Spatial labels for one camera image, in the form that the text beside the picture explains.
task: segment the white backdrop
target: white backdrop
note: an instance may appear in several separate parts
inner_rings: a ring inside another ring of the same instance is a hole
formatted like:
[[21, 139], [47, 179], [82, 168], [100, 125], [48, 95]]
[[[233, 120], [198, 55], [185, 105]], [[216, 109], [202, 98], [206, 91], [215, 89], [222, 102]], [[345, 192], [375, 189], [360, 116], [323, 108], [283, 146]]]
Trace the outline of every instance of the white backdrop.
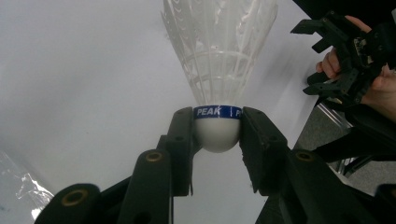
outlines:
[[[279, 0], [241, 105], [263, 111], [293, 147], [317, 99], [302, 92], [321, 60], [308, 17]], [[163, 26], [161, 0], [2, 1], [0, 148], [53, 193], [75, 183], [106, 189], [155, 148], [173, 113], [196, 106]], [[175, 223], [254, 223], [264, 204], [239, 147], [201, 151], [194, 196], [175, 199]]]

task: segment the black mechanical part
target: black mechanical part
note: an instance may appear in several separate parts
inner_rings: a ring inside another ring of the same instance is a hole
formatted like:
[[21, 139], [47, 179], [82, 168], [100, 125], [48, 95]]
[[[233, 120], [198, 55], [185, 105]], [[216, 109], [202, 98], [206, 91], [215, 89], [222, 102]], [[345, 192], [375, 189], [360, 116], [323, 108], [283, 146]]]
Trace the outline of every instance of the black mechanical part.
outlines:
[[117, 224], [173, 223], [171, 157], [149, 150], [137, 159]]
[[[193, 125], [185, 124], [193, 123], [190, 111], [175, 113], [168, 132], [173, 137], [163, 135], [157, 149], [142, 153], [130, 178], [102, 193], [91, 184], [66, 188], [35, 223], [173, 223], [173, 190], [187, 189], [191, 157], [200, 148], [191, 134]], [[269, 195], [256, 223], [389, 223], [387, 218], [396, 214], [396, 185], [378, 189], [375, 197], [346, 187], [317, 154], [289, 150], [286, 138], [261, 111], [243, 108], [241, 132], [240, 147], [254, 191]], [[174, 141], [175, 136], [186, 137], [178, 138], [175, 147], [186, 141], [180, 150], [190, 153], [168, 151], [173, 144], [167, 141]], [[174, 180], [174, 162], [188, 164], [183, 165], [187, 168], [179, 175], [184, 178], [181, 181]]]
[[180, 109], [174, 114], [168, 133], [161, 137], [157, 148], [171, 154], [174, 196], [192, 193], [192, 159], [201, 147], [194, 137], [191, 107]]
[[307, 79], [308, 95], [319, 99], [337, 98], [344, 107], [357, 105], [368, 91], [382, 67], [396, 65], [396, 25], [378, 24], [369, 33], [360, 29], [344, 16], [328, 12], [320, 20], [302, 20], [291, 31], [294, 34], [318, 33], [322, 39], [312, 48], [317, 53], [330, 46], [337, 50], [341, 71], [337, 80], [328, 81], [324, 73], [315, 73]]
[[260, 110], [244, 107], [239, 146], [254, 189], [261, 195], [279, 192], [287, 140]]
[[95, 223], [98, 216], [100, 191], [92, 184], [76, 184], [58, 192], [41, 211], [35, 224]]
[[396, 1], [389, 0], [293, 0], [312, 20], [320, 20], [334, 10], [341, 15], [361, 19], [370, 27], [392, 21], [391, 11]]

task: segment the finger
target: finger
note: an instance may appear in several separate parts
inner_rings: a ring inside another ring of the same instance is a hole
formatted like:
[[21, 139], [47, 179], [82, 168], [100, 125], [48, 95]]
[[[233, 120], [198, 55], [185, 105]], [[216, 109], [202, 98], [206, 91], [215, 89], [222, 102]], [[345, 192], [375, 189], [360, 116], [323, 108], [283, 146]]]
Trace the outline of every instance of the finger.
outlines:
[[364, 22], [359, 20], [358, 18], [351, 17], [351, 16], [346, 16], [346, 18], [351, 21], [353, 24], [355, 24], [357, 27], [359, 27], [363, 32], [369, 33], [372, 29], [370, 26], [366, 25]]
[[322, 62], [317, 63], [316, 69], [317, 69], [317, 73], [323, 72]]
[[395, 71], [390, 70], [388, 64], [382, 67], [381, 74], [379, 74], [381, 77], [392, 77], [395, 76]]
[[334, 72], [334, 70], [332, 70], [332, 66], [329, 62], [329, 54], [330, 53], [327, 53], [326, 56], [324, 57], [322, 61], [322, 68], [323, 68], [323, 72], [326, 73], [328, 78], [335, 78], [337, 74]]
[[338, 57], [336, 53], [336, 49], [332, 48], [332, 50], [329, 53], [329, 63], [330, 66], [332, 67], [332, 70], [335, 73], [339, 73], [341, 70], [340, 63], [338, 62]]
[[374, 91], [396, 91], [396, 76], [393, 77], [376, 77], [371, 88]]

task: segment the screw hole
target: screw hole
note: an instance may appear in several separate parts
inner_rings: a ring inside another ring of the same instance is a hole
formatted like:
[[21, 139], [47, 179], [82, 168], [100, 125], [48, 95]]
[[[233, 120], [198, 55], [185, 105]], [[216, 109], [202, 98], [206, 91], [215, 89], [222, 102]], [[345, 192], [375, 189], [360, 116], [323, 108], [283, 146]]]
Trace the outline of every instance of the screw hole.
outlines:
[[297, 152], [296, 157], [300, 161], [313, 161], [314, 157], [308, 152]]
[[62, 198], [62, 205], [69, 207], [77, 205], [85, 200], [88, 196], [88, 191], [85, 189], [75, 189]]
[[151, 152], [146, 156], [147, 161], [160, 161], [163, 158], [163, 154], [159, 152]]
[[149, 224], [151, 221], [151, 215], [148, 212], [142, 212], [134, 217], [134, 224]]

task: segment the shuttlecock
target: shuttlecock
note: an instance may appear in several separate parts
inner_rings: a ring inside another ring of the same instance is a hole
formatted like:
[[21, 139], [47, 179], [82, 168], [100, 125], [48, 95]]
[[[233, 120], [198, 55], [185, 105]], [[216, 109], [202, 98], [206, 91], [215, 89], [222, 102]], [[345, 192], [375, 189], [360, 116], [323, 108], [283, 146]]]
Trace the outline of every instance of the shuttlecock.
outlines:
[[163, 0], [163, 22], [199, 106], [198, 140], [222, 152], [239, 140], [236, 102], [276, 18], [276, 0]]

